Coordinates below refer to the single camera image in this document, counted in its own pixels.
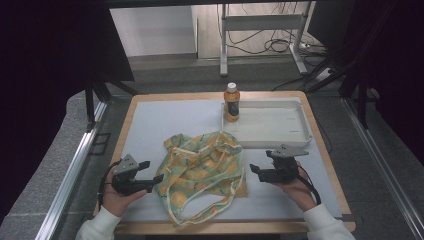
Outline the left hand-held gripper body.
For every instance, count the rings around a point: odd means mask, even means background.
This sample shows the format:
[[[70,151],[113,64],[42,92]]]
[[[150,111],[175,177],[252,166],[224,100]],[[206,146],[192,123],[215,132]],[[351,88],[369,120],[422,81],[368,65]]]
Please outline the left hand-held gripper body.
[[[149,180],[136,180],[138,162],[127,154],[113,171],[112,187],[120,194],[129,196],[141,190],[147,191]]]

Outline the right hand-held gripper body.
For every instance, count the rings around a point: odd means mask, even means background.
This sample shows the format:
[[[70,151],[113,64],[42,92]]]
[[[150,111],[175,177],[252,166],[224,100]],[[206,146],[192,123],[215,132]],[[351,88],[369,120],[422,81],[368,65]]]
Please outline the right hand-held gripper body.
[[[308,152],[299,147],[282,144],[274,149],[272,159],[273,169],[260,170],[261,182],[289,183],[299,175],[296,156],[308,155]]]

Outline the white plastic tray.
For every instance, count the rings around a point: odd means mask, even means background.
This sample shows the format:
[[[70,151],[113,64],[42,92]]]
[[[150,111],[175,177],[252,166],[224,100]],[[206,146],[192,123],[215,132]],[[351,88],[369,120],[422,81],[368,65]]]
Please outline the white plastic tray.
[[[223,119],[221,129],[251,149],[274,149],[281,144],[302,148],[313,138],[303,106],[294,100],[242,101],[239,119]]]

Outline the lemon print cloth bag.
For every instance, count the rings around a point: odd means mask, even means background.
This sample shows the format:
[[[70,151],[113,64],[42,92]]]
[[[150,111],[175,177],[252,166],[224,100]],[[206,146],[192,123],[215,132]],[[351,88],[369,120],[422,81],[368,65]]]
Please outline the lemon print cloth bag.
[[[203,223],[229,208],[234,198],[248,195],[243,147],[231,134],[177,134],[164,147],[167,154],[156,171],[163,180],[155,190],[173,226]],[[204,192],[220,199],[183,217],[187,204]]]

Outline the orange juice bottle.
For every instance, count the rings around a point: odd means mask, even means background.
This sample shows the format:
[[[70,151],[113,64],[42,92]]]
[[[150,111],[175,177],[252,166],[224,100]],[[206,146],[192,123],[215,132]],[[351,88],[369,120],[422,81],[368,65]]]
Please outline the orange juice bottle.
[[[229,122],[235,122],[239,119],[239,101],[240,92],[234,82],[227,84],[224,92],[224,116]]]

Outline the person's left hand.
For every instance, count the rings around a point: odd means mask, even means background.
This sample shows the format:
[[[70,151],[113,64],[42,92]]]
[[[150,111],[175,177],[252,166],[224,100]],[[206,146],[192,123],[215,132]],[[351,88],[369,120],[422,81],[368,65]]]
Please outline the person's left hand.
[[[109,172],[103,188],[103,204],[102,206],[116,217],[121,217],[128,206],[134,201],[144,197],[146,190],[141,190],[129,196],[119,194],[111,185],[113,173]]]

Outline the person's right hand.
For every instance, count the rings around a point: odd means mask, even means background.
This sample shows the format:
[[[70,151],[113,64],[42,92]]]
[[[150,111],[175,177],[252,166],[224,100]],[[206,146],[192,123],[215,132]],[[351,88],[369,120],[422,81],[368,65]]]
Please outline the person's right hand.
[[[302,211],[308,211],[317,206],[311,191],[299,179],[290,183],[276,183],[276,186],[281,188]]]

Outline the white table mat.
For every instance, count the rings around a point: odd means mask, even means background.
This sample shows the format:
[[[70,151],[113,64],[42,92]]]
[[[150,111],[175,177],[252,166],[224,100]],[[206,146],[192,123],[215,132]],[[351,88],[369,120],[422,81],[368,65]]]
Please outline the white table mat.
[[[301,103],[298,97],[244,101],[274,100],[294,100]],[[130,154],[138,162],[150,161],[150,167],[138,173],[140,178],[150,179],[156,175],[166,156],[166,139],[180,133],[196,137],[222,130],[223,119],[221,99],[138,102],[122,154]],[[296,159],[311,176],[322,202],[332,216],[341,218],[342,210],[317,145],[318,137],[311,127],[310,131],[313,138],[307,146],[302,147],[308,155],[298,156]],[[302,211],[284,192],[271,184],[260,182],[258,176],[250,170],[250,164],[270,169],[272,159],[266,156],[265,151],[274,149],[243,147],[248,195],[236,197],[229,208],[213,218],[215,222],[295,220],[302,217]]]

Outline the black tripod stand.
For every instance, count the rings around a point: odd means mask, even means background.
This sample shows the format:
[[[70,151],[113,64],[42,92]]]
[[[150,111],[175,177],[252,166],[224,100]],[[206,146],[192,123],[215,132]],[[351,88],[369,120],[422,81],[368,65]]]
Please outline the black tripod stand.
[[[140,94],[139,91],[133,89],[132,87],[106,75],[94,76],[90,80],[87,80],[85,83],[84,90],[87,113],[86,132],[91,132],[96,125],[94,97],[97,97],[98,100],[102,103],[107,103],[111,98],[111,93],[106,86],[107,83],[114,85],[115,87],[123,90],[124,92],[132,96]]]

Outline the white power strip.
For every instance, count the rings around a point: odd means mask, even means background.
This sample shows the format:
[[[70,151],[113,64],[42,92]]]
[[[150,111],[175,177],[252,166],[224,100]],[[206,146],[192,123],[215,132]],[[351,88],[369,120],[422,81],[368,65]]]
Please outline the white power strip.
[[[320,82],[326,79],[327,77],[329,77],[330,75],[332,75],[333,73],[334,73],[334,70],[332,68],[325,68],[320,74],[316,76],[316,80]]]

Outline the black metal stand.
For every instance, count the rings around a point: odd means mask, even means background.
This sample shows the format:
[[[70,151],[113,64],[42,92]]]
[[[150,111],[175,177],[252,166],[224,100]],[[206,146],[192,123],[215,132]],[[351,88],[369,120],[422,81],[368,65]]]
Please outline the black metal stand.
[[[321,82],[306,89],[307,93],[313,93],[323,88],[324,86],[344,77],[344,80],[339,87],[338,93],[342,98],[350,97],[355,89],[358,89],[357,95],[357,119],[363,128],[367,129],[366,121],[366,103],[367,103],[367,83],[362,75],[362,67],[365,60],[364,53],[357,53],[351,62],[340,68],[335,73],[326,77]]]

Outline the dark curtain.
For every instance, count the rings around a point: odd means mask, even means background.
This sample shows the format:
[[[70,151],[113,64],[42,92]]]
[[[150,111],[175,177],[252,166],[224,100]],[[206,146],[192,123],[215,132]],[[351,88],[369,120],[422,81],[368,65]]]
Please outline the dark curtain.
[[[70,97],[133,75],[107,0],[0,0],[0,221],[37,170]]]
[[[385,3],[393,10],[367,53],[362,76],[376,108],[424,164],[424,0],[353,0],[340,59],[353,60]]]

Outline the aluminium rail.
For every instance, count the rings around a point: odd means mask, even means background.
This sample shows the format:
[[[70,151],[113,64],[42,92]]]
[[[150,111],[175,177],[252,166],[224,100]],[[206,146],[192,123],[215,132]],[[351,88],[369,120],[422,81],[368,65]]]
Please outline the aluminium rail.
[[[44,218],[43,223],[34,240],[51,240],[58,227],[61,216],[71,196],[76,180],[85,163],[91,144],[98,130],[98,125],[102,120],[107,108],[107,103],[100,102],[94,111],[94,127],[82,135],[78,148],[70,162],[67,172],[58,188],[52,204]]]
[[[418,213],[418,210],[395,177],[370,131],[366,129],[358,119],[357,110],[355,109],[354,104],[349,99],[344,98],[341,99],[341,102],[346,108],[356,131],[371,156],[371,159],[376,165],[379,174],[398,206],[415,240],[424,240],[424,221]]]

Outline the white metal desk frame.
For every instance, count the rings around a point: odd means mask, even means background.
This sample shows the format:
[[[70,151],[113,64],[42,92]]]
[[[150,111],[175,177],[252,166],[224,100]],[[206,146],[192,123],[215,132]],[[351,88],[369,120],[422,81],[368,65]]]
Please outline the white metal desk frame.
[[[228,75],[227,33],[230,31],[254,30],[295,30],[296,39],[289,44],[289,50],[301,75],[307,74],[307,68],[300,56],[300,42],[308,20],[312,2],[308,1],[299,14],[291,15],[253,15],[231,16],[227,14],[228,6],[221,7],[221,50],[220,50],[220,75]]]

